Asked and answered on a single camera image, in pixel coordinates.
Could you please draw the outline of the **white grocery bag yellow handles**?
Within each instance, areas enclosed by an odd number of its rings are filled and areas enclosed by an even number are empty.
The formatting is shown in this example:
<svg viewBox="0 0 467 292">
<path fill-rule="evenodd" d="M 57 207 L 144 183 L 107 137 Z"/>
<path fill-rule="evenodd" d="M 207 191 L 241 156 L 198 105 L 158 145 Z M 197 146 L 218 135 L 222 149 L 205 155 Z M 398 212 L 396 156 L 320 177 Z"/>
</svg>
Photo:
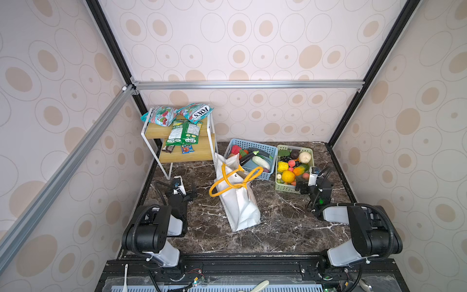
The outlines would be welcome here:
<svg viewBox="0 0 467 292">
<path fill-rule="evenodd" d="M 240 165 L 238 155 L 224 158 L 214 154 L 216 180 L 209 195 L 221 200 L 227 220 L 233 232 L 250 228 L 260 223 L 260 211 L 251 182 L 264 171 L 262 167 L 246 170 Z"/>
</svg>

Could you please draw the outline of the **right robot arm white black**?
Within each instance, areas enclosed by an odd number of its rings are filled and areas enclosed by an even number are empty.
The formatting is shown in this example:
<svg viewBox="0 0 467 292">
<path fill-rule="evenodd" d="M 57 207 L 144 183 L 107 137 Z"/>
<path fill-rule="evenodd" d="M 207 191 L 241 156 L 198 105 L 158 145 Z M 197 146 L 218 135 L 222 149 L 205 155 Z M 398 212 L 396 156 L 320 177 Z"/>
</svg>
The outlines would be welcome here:
<svg viewBox="0 0 467 292">
<path fill-rule="evenodd" d="M 333 183 L 328 179 L 329 173 L 329 168 L 313 167 L 295 187 L 310 197 L 307 208 L 318 220 L 350 228 L 350 240 L 323 251 L 318 267 L 352 267 L 400 254 L 403 241 L 384 208 L 365 203 L 332 203 Z"/>
</svg>

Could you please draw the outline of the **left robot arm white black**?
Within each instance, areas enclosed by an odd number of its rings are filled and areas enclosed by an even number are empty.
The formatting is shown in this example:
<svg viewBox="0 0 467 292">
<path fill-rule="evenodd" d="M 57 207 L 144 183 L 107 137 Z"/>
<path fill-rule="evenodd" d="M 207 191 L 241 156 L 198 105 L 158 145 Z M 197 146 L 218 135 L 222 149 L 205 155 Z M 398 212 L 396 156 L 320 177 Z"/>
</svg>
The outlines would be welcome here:
<svg viewBox="0 0 467 292">
<path fill-rule="evenodd" d="M 186 189 L 181 176 L 170 184 L 162 204 L 139 206 L 122 235 L 122 249 L 163 268 L 179 264 L 181 252 L 167 240 L 183 237 L 188 230 L 188 204 L 197 198 L 197 187 Z"/>
</svg>

